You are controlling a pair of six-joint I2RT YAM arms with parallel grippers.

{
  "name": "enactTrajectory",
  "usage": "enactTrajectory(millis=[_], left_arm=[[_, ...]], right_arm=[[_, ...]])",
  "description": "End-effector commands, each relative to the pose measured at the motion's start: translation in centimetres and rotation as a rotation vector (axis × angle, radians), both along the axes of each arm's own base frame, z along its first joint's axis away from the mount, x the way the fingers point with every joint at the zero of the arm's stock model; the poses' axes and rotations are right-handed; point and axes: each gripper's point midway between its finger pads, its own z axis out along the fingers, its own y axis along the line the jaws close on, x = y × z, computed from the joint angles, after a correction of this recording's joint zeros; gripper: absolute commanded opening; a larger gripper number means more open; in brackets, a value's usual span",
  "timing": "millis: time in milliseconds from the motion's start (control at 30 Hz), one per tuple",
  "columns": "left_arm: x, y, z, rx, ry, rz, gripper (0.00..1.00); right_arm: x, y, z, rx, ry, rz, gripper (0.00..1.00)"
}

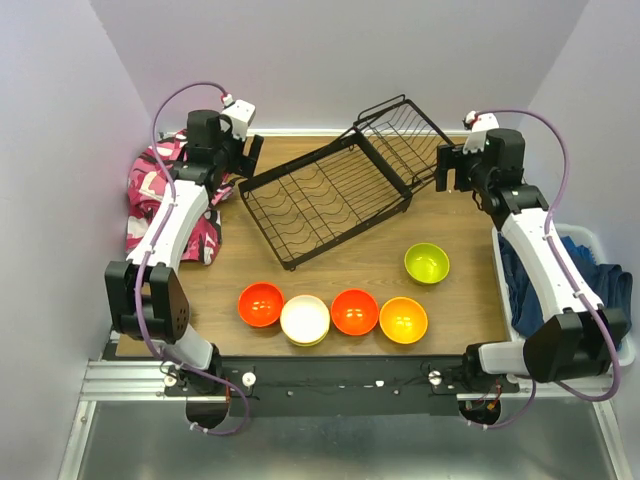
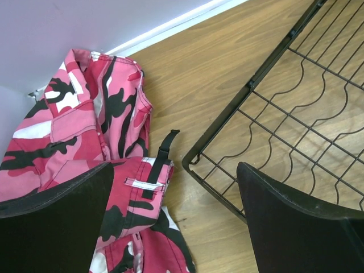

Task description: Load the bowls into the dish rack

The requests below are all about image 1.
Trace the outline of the black wire dish rack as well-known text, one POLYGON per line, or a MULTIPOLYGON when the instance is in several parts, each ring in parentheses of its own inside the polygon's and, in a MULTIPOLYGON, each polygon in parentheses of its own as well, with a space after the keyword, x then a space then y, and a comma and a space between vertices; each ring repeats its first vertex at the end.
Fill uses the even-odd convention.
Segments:
POLYGON ((280 265, 299 265, 408 209, 435 180, 452 139, 398 95, 359 113, 330 141, 240 186, 241 199, 280 265))

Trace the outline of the orange-red bowl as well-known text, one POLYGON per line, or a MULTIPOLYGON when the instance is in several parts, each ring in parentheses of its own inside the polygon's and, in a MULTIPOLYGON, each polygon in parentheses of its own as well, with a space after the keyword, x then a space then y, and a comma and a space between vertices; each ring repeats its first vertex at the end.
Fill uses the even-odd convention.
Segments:
POLYGON ((240 294, 237 310, 240 318, 253 328, 269 327, 279 321, 285 298, 274 284, 257 282, 240 294))
POLYGON ((347 289, 339 293, 330 308, 333 325, 348 336, 363 336, 378 323, 379 306, 375 298, 362 289, 347 289))

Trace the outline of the yellow-orange bowl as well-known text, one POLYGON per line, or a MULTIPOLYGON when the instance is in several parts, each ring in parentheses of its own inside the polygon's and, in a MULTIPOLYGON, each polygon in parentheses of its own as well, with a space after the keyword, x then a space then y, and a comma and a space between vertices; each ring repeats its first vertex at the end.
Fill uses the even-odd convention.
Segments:
POLYGON ((409 345, 424 337, 429 320, 422 305, 414 299, 394 297, 381 307, 379 325, 388 339, 397 344, 409 345))

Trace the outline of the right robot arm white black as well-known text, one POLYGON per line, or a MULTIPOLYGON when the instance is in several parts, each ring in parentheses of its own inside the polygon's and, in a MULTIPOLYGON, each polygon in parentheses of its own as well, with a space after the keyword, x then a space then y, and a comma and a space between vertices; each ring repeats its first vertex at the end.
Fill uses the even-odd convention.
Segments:
POLYGON ((467 348, 460 379, 480 392, 496 375, 527 376, 570 391, 569 381, 610 373, 612 398, 620 387, 617 347, 624 337, 625 315, 607 309, 580 275, 553 222, 553 209, 540 190, 523 180, 525 140, 502 128, 492 114, 468 122, 462 145, 437 151, 436 188, 455 173, 455 189, 472 194, 497 231, 514 249, 537 294, 544 324, 520 341, 475 344, 467 348))

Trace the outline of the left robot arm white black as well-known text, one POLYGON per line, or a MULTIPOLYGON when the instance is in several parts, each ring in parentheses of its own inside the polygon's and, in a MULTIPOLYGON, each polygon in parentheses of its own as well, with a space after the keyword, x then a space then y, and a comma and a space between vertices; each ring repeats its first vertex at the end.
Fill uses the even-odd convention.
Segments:
POLYGON ((141 340, 153 356, 183 369, 201 395, 228 387, 217 347, 190 324, 190 303, 178 279, 183 252, 198 220, 221 197, 231 174, 253 176, 263 140, 248 143, 254 105, 236 100, 222 111, 195 110, 163 171, 169 182, 138 245, 104 277, 115 331, 141 340))

